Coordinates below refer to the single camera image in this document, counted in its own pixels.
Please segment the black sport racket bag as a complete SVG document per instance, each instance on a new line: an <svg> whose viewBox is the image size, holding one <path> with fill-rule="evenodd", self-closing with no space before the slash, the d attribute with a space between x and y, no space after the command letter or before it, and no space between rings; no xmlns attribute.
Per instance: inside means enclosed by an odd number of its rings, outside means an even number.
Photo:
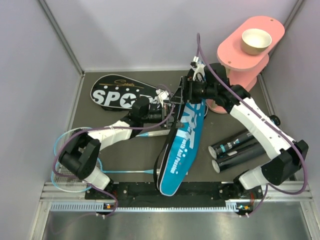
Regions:
<svg viewBox="0 0 320 240"><path fill-rule="evenodd" d="M119 74L100 77L92 86L90 97L104 109L130 110L138 97L146 97L151 104L157 103L157 88Z"/></svg>

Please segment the blue sport racket bag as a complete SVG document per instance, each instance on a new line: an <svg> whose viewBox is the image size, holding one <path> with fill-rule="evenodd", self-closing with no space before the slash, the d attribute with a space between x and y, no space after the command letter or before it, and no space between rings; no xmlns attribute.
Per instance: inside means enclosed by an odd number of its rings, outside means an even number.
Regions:
<svg viewBox="0 0 320 240"><path fill-rule="evenodd" d="M174 119L183 127L172 128L162 150L159 173L153 175L156 189L164 196L173 196L196 159L200 146L206 103L186 103L177 108Z"/></svg>

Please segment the black shuttlecock tube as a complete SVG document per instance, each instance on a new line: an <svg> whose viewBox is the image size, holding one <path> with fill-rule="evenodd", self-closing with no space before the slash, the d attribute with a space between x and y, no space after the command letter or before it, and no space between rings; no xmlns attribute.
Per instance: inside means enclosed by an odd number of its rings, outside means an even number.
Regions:
<svg viewBox="0 0 320 240"><path fill-rule="evenodd" d="M254 138L253 134L248 130L242 130L232 136L229 136L213 145L208 146L208 151L210 155L217 159L218 157L222 157L226 153L229 153L231 150L239 147L248 141Z"/></svg>
<svg viewBox="0 0 320 240"><path fill-rule="evenodd" d="M265 153L266 151L264 148L254 137L252 140L234 148L223 156L218 157L217 159L213 158L212 166L219 174L220 172L236 167Z"/></svg>

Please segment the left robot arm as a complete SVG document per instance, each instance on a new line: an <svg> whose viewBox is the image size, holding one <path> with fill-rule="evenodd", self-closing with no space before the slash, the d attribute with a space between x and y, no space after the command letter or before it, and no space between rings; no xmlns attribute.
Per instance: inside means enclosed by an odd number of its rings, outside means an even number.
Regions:
<svg viewBox="0 0 320 240"><path fill-rule="evenodd" d="M128 114L115 123L98 128L76 130L56 155L56 161L77 179L96 189L102 198L114 191L112 180L103 173L96 162L101 150L136 137L141 131L168 127L174 122L176 105L164 102L150 104L147 97L139 97Z"/></svg>

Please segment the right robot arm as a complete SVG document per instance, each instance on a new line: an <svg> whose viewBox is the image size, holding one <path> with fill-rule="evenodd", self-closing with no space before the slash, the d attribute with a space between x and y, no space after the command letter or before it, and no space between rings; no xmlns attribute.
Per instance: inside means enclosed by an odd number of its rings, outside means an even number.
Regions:
<svg viewBox="0 0 320 240"><path fill-rule="evenodd" d="M245 198L260 185L278 187L297 171L307 174L305 158L309 150L304 140L296 141L277 127L257 106L250 93L239 84L230 85L224 80L221 64L205 65L193 60L186 76L170 101L175 104L199 104L213 100L233 118L237 119L260 143L269 162L248 170L238 177L233 192Z"/></svg>

